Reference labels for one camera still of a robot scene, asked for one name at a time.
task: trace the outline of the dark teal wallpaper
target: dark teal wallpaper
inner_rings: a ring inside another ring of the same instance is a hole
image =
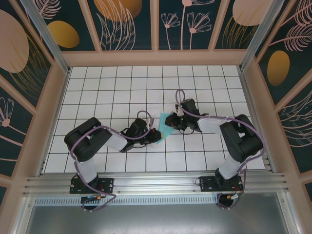
[[[219,0],[160,0],[159,49],[208,49]]]
[[[0,207],[1,207],[1,203],[3,201],[4,195],[5,195],[5,192],[6,192],[6,188],[0,186]]]
[[[312,170],[312,82],[278,115],[300,173]]]
[[[259,62],[277,104],[312,68],[312,2],[298,0]]]
[[[34,0],[34,3],[61,51],[95,50],[78,0]]]
[[[247,49],[271,0],[230,0],[215,49]]]
[[[9,1],[0,22],[0,75],[36,107],[51,64]]]
[[[0,87],[0,174],[12,175],[32,117]]]
[[[150,0],[88,0],[102,50],[151,50]]]

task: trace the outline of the purple cable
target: purple cable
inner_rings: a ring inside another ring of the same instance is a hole
[[[95,208],[92,209],[92,210],[87,210],[87,209],[84,207],[85,203],[88,202],[88,200],[84,201],[83,204],[82,204],[82,208],[83,208],[84,211],[87,211],[87,212],[98,211],[98,210],[100,210],[101,208],[103,208],[105,205],[107,205],[108,203],[110,203],[112,200],[114,200],[117,196],[116,196],[116,194],[108,194],[108,193],[104,193],[104,192],[102,192],[102,191],[99,191],[99,190],[97,190],[97,189],[92,188],[92,187],[83,179],[83,177],[80,176],[80,171],[79,171],[79,168],[78,168],[78,165],[77,165],[77,157],[74,155],[74,149],[75,149],[75,148],[77,147],[77,145],[78,145],[85,137],[87,137],[90,133],[96,131],[97,129],[101,129],[101,128],[107,129],[107,130],[112,131],[112,132],[114,132],[114,133],[116,133],[116,134],[122,135],[123,138],[130,139],[130,140],[138,140],[138,139],[141,139],[141,138],[145,137],[145,136],[149,133],[149,131],[152,129],[152,125],[153,125],[153,123],[154,123],[154,119],[152,118],[152,116],[150,115],[150,113],[148,113],[147,111],[139,111],[139,112],[137,113],[137,117],[138,117],[138,115],[139,115],[140,113],[142,113],[142,112],[146,113],[146,114],[149,116],[149,119],[151,120],[149,129],[148,129],[147,132],[146,132],[145,134],[143,134],[142,136],[139,136],[139,137],[128,137],[128,136],[122,135],[120,132],[118,132],[118,131],[116,131],[116,130],[114,130],[114,129],[112,129],[112,128],[109,128],[109,127],[107,127],[107,126],[102,126],[102,125],[101,125],[101,126],[98,126],[98,127],[95,127],[95,128],[93,128],[93,129],[91,129],[91,130],[88,131],[86,134],[84,134],[81,138],[79,138],[79,140],[76,141],[76,143],[73,145],[72,149],[70,150],[70,156],[71,156],[71,157],[73,158],[73,160],[74,160],[74,165],[75,165],[75,169],[76,169],[76,171],[77,171],[77,175],[79,176],[79,178],[81,179],[81,181],[85,184],[85,186],[87,186],[89,189],[91,189],[92,191],[94,191],[94,192],[96,192],[96,193],[98,193],[98,194],[102,194],[102,195],[105,195],[105,196],[112,196],[112,198],[109,199],[107,202],[105,202],[103,205],[97,206],[97,207],[95,207]]]
[[[241,169],[246,165],[247,162],[251,161],[251,160],[254,160],[256,158],[259,158],[261,156],[264,155],[264,153],[266,152],[267,150],[267,147],[265,145],[265,142],[264,142],[264,139],[262,137],[262,135],[252,126],[250,126],[249,124],[243,122],[243,121],[240,121],[238,119],[235,119],[235,118],[231,118],[231,117],[221,117],[221,116],[198,116],[198,115],[194,115],[186,110],[183,109],[183,107],[181,106],[180,102],[178,101],[178,98],[177,98],[177,95],[179,92],[182,92],[183,94],[183,100],[185,100],[185,92],[182,90],[182,89],[178,89],[176,92],[175,92],[175,100],[176,100],[176,103],[178,104],[178,106],[181,108],[181,110],[185,113],[187,113],[188,115],[190,116],[193,116],[193,117],[196,117],[196,118],[215,118],[215,119],[224,119],[224,120],[231,120],[231,121],[234,121],[234,122],[237,122],[237,123],[240,123],[242,125],[245,125],[247,128],[249,128],[250,130],[252,130],[258,137],[259,139],[261,140],[262,142],[262,145],[263,145],[263,150],[261,151],[261,153],[255,157],[251,157],[251,158],[248,158],[244,163],[242,163],[242,165],[237,169],[237,173],[241,173]]]

